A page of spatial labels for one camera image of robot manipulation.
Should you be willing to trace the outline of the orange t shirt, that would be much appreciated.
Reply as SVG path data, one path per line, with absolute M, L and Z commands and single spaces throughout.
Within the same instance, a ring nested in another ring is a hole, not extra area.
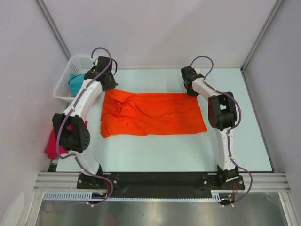
M 185 93 L 106 92 L 100 133 L 114 135 L 185 135 L 207 132 L 197 97 Z

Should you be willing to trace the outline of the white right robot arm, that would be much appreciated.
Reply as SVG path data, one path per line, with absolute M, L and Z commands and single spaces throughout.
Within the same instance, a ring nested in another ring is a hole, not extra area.
M 215 186 L 230 189 L 239 178 L 239 169 L 234 162 L 233 129 L 238 119 L 235 100 L 231 92 L 221 92 L 197 74 L 192 66 L 181 69 L 184 86 L 190 96 L 201 95 L 208 102 L 208 121 L 215 130 L 220 152 Z

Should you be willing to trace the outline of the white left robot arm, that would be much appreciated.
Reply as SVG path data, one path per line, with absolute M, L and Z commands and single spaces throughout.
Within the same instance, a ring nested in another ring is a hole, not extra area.
M 101 187 L 104 177 L 98 173 L 100 164 L 88 150 L 91 135 L 86 117 L 97 97 L 117 85 L 111 72 L 112 63 L 111 57 L 100 56 L 95 59 L 74 100 L 63 113 L 56 113 L 52 118 L 58 158 L 74 158 L 81 173 L 89 175 L 87 182 L 93 188 Z

